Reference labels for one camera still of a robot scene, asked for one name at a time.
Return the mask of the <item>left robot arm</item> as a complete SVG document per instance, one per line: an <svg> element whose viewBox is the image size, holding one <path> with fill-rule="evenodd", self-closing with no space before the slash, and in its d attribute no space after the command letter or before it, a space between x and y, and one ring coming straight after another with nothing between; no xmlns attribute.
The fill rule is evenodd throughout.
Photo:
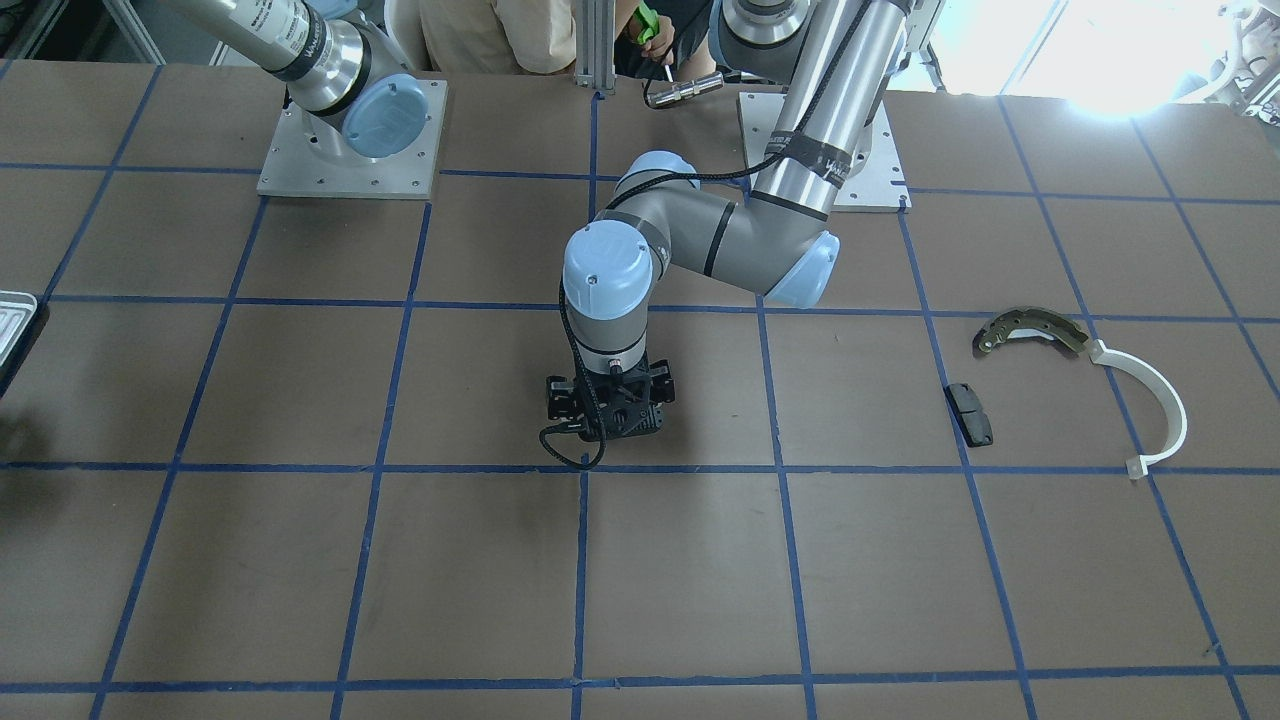
<svg viewBox="0 0 1280 720"><path fill-rule="evenodd" d="M646 355L649 302L672 266L810 307L840 251L828 217L861 169L870 122L904 49L910 1L716 1L717 61L786 87L748 200L704 190L680 155L639 156L567 242L559 307L573 377L547 380L550 433L586 442L650 434L675 400Z"/></svg>

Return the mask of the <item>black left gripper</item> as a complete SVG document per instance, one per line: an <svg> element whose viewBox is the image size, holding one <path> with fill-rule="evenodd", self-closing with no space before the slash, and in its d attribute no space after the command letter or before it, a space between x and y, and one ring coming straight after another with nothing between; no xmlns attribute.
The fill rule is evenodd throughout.
<svg viewBox="0 0 1280 720"><path fill-rule="evenodd" d="M582 441L598 441L605 432L609 441L658 432L664 420L662 406L675 401L675 380L669 363L640 363L621 374L588 372L572 380L562 375L547 378L547 415L550 432L570 433Z"/></svg>

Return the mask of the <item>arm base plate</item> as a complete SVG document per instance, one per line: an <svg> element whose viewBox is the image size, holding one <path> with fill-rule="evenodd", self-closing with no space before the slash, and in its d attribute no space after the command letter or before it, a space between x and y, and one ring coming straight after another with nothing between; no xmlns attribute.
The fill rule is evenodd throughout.
<svg viewBox="0 0 1280 720"><path fill-rule="evenodd" d="M742 150L750 167L763 161L765 146L785 104L782 94L741 91L737 96ZM913 206L902 161L886 108L878 108L859 140L860 169L835 196L836 213L896 213Z"/></svg>
<svg viewBox="0 0 1280 720"><path fill-rule="evenodd" d="M420 79L428 100L425 127L407 149L365 158L338 131L288 102L269 143L257 192L293 199L429 200L436 177L449 83Z"/></svg>

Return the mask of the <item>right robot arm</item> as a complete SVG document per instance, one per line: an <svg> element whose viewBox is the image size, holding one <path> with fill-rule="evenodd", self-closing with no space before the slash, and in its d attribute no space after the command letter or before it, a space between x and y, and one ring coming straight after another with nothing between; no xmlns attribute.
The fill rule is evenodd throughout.
<svg viewBox="0 0 1280 720"><path fill-rule="evenodd" d="M406 150L429 102L398 45L357 1L174 1L172 6L285 85L293 102L364 158Z"/></svg>

